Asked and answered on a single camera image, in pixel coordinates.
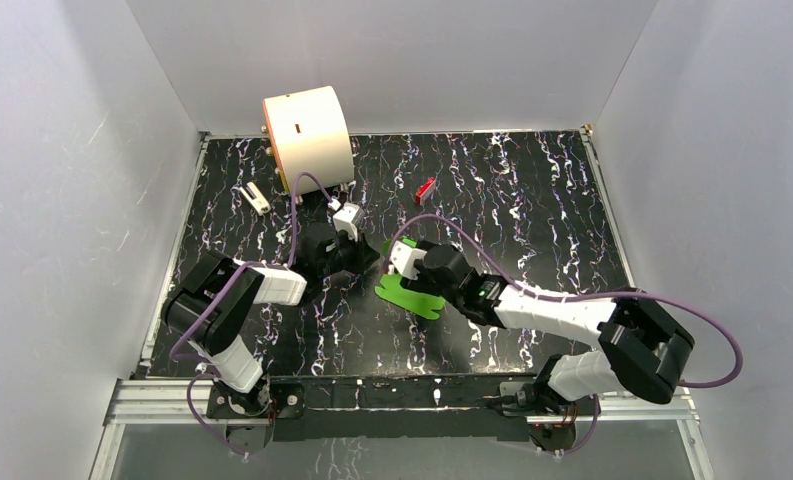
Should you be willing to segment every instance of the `green fabric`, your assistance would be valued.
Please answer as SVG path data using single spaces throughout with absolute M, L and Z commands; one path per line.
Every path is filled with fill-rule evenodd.
M 417 242 L 407 237 L 402 237 L 402 243 L 411 247 L 417 246 Z M 390 241 L 384 244 L 385 255 L 389 247 Z M 415 313 L 426 320 L 437 320 L 440 318 L 440 309 L 446 303 L 443 297 L 406 290 L 399 284 L 401 281 L 401 275 L 384 275 L 381 277 L 381 285 L 375 287 L 375 294 L 383 300 Z

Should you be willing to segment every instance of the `gray wall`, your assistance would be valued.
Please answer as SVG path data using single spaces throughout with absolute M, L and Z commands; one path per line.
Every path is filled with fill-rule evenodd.
M 595 122 L 656 0 L 128 0 L 201 131 L 332 85 L 353 132 Z
M 0 479 L 87 477 L 197 144 L 124 1 L 0 2 Z
M 745 349 L 694 395 L 719 478 L 793 478 L 793 1 L 661 0 L 596 132 L 638 283 Z M 693 333 L 687 377 L 725 373 L 725 341 Z

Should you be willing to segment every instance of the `black marble table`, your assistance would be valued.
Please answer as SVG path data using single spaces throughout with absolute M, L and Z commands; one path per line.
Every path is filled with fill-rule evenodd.
M 289 251 L 289 197 L 264 139 L 210 140 L 179 247 L 173 284 L 208 250 L 244 260 Z M 472 233 L 515 277 L 543 288 L 596 292 L 627 279 L 577 131 L 352 137 L 357 185 L 341 194 L 367 211 L 373 248 L 407 218 L 438 213 Z M 429 177 L 437 191 L 422 207 L 413 194 Z M 273 210 L 258 216 L 232 187 L 254 181 Z M 325 200 L 305 196 L 302 228 L 326 221 Z M 461 241 L 434 222 L 414 239 Z M 467 257 L 489 269 L 469 246 Z M 478 327 L 445 307 L 438 320 L 416 318 L 381 300 L 380 264 L 364 276 L 339 274 L 304 307 L 256 305 L 242 335 L 274 376 L 383 376 L 537 372 L 556 353 L 586 346 L 539 331 Z M 169 360 L 177 339 L 160 326 L 148 376 L 190 377 L 195 365 Z

